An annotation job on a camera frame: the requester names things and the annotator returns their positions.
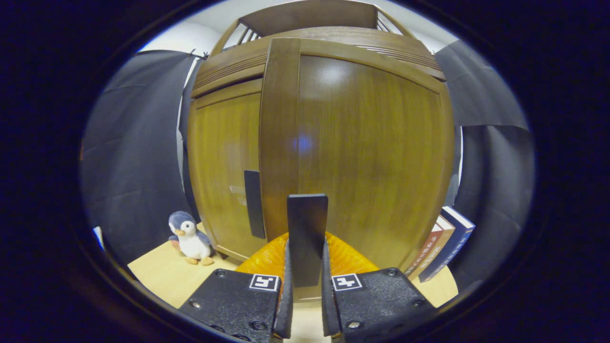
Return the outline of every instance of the light wood table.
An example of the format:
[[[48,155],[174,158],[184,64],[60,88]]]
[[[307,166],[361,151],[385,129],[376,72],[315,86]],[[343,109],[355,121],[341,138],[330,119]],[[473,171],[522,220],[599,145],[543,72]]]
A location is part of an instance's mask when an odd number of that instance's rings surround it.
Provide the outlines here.
[[[149,251],[128,267],[144,287],[175,308],[187,301],[203,281],[217,268],[235,270],[239,261],[219,255],[213,257],[214,263],[203,266],[192,265],[185,261],[184,255],[176,251],[170,242],[165,242]],[[413,285],[430,303],[438,307],[458,294],[458,288],[449,269],[442,269],[432,280]],[[323,336],[322,310],[319,301],[295,303],[292,320],[292,337],[287,343],[330,342]]]

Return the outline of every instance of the penguin feet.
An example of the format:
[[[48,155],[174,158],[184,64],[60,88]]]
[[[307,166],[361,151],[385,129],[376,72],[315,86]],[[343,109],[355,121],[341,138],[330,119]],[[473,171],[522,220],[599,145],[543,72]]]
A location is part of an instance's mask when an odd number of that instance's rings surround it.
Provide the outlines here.
[[[212,263],[214,263],[214,260],[209,256],[201,259],[201,265],[211,265]]]

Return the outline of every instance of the book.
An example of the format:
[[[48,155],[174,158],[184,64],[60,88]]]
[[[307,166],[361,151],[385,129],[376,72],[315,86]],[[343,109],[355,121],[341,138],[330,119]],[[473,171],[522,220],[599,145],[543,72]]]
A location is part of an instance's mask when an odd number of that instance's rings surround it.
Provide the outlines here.
[[[419,274],[421,274],[424,270],[426,270],[427,266],[429,266],[430,263],[432,263],[432,261],[436,258],[436,256],[446,246],[447,242],[449,242],[449,239],[453,236],[455,227],[453,225],[451,225],[451,223],[449,221],[447,221],[447,219],[443,218],[442,215],[440,215],[438,218],[436,218],[436,223],[442,229],[442,233],[440,235],[439,241],[438,241],[438,243],[436,243],[434,248],[432,248],[432,250],[430,251],[430,254],[408,276],[409,280],[414,280],[416,277],[419,276]]]
[[[419,274],[420,282],[429,281],[443,269],[456,256],[475,229],[473,223],[449,206],[444,206],[440,215],[455,227],[455,232],[436,258]]]
[[[439,238],[442,233],[443,229],[440,228],[437,223],[435,223],[434,227],[432,227],[432,231],[430,231],[428,239],[426,239],[426,242],[424,242],[415,260],[413,260],[411,264],[408,264],[406,268],[401,268],[406,276],[409,276],[415,270],[415,268],[422,264],[423,260],[426,259],[428,254],[430,254],[430,251],[432,251],[434,246],[436,246],[436,243],[439,242]]]

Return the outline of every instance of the wooden cabinet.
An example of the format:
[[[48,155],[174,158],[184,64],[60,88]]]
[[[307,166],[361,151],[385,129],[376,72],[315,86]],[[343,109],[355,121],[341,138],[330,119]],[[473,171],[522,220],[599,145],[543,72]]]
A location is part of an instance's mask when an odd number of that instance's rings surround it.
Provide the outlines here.
[[[188,123],[197,207],[218,251],[246,259],[267,241],[250,234],[244,170],[259,169],[261,79],[193,102]]]
[[[289,194],[325,193],[326,229],[380,268],[427,238],[447,191],[453,121],[445,86],[374,52],[319,40],[271,43],[260,113],[270,239]]]
[[[380,12],[361,13],[368,23]],[[238,21],[256,39],[221,52],[230,34],[221,38],[192,93],[190,175],[214,245],[245,260],[288,231],[288,195],[325,193],[329,232],[381,268],[411,259],[453,162],[451,107],[433,56],[404,28],[308,28],[303,16],[277,32],[257,17],[266,15]],[[260,171],[266,239],[250,231],[244,170]]]

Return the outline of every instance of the white wall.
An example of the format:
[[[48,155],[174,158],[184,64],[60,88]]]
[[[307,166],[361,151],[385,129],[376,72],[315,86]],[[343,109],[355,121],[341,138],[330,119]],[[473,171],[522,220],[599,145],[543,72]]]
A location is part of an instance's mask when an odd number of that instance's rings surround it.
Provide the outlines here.
[[[214,44],[220,39],[221,34],[207,26],[183,21],[172,26],[165,32],[151,40],[140,51],[147,50],[176,50],[183,52],[193,52],[196,55],[203,55],[210,52]]]
[[[229,37],[229,39],[227,40],[227,42],[224,44],[225,48],[228,48],[229,46],[234,46],[237,44],[237,42],[239,42],[239,38],[241,38],[243,31],[246,29],[246,26],[244,26],[243,24],[239,24],[237,26],[237,28],[235,29],[235,31],[233,31],[233,34]]]

